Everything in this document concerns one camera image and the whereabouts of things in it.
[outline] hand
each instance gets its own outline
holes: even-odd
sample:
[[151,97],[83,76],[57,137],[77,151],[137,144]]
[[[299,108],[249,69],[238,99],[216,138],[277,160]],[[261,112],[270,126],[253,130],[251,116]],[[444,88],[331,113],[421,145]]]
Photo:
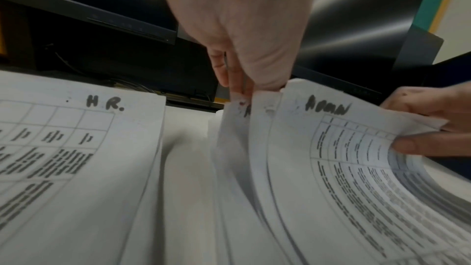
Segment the hand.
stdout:
[[[185,31],[208,48],[231,93],[277,90],[290,77],[313,0],[168,0]],[[224,61],[227,53],[227,67]],[[244,86],[245,74],[249,77]]]
[[381,107],[449,120],[447,132],[397,139],[398,152],[423,156],[471,157],[471,81],[447,88],[401,87]]

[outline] printed form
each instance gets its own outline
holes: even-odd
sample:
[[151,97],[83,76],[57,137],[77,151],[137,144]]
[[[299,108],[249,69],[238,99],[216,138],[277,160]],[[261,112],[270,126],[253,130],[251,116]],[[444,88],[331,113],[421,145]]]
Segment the printed form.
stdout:
[[443,121],[301,80],[264,96],[252,106],[252,117],[271,123],[269,136],[251,127],[250,142],[258,135],[268,150],[266,160],[250,154],[254,188],[293,264],[471,263],[471,204],[439,187],[421,157],[390,148],[398,135]]
[[0,72],[0,263],[116,264],[165,98]]

